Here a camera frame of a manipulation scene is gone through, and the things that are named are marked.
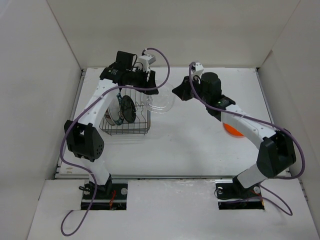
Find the black round plate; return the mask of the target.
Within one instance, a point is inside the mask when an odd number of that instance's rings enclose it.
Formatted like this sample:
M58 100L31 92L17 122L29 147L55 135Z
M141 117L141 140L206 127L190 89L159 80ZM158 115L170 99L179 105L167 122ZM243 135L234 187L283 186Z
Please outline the black round plate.
M121 112L124 119L132 124L135 122L137 114L136 114L136 106L132 98L128 95L124 95L122 97L122 101L120 104Z

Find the white plate with green rim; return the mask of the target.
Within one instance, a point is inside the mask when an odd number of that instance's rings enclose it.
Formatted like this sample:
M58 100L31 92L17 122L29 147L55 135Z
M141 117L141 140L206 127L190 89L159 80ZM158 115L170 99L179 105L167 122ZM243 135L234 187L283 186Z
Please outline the white plate with green rim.
M110 126L121 126L124 122L124 116L121 109L122 95L119 92L108 106L104 119Z

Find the orange round plate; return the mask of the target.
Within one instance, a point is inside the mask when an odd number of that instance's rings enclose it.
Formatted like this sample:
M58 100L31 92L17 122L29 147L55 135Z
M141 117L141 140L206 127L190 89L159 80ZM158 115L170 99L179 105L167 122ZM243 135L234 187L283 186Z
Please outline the orange round plate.
M223 123L223 128L232 137L235 137L235 138L243 138L244 137L244 135L241 132L239 132L238 130L236 130L234 127L232 127L229 124Z

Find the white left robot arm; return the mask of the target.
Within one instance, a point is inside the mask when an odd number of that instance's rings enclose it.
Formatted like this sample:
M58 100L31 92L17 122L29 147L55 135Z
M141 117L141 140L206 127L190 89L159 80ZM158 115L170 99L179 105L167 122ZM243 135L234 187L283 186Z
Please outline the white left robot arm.
M133 89L146 95L157 95L155 72L150 69L156 61L144 49L140 56L118 51L115 61L103 69L95 91L84 110L74 120L64 124L60 147L61 161L86 171L94 192L102 199L111 195L112 177L102 160L105 143L98 127L114 101L121 101L123 89Z

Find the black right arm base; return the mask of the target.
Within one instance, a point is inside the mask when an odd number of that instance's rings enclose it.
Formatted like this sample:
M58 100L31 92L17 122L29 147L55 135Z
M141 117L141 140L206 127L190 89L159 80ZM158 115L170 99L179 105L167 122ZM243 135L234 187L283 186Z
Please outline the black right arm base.
M233 183L232 179L215 181L214 195L219 210L264 210L261 187L255 184L249 188Z

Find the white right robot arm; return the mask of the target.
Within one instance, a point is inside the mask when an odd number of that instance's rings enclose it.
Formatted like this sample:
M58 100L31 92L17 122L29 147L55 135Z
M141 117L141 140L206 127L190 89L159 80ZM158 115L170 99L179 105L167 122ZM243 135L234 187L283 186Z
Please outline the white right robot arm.
M235 101L223 95L216 73L196 75L193 80L185 76L172 92L182 101L199 97L207 104L211 116L236 129L257 147L256 163L232 180L231 191L235 196L243 197L255 184L275 178L296 162L292 139L282 131L250 120Z

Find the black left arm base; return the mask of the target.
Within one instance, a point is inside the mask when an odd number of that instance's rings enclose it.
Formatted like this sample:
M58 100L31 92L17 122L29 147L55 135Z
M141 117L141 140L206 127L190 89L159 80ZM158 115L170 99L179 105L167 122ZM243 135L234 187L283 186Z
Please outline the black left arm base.
M84 185L79 186L78 189L82 191L80 209L87 210L93 198L94 184L86 182ZM124 211L127 209L127 197L128 181L113 180L107 192L101 189L97 190L90 210Z

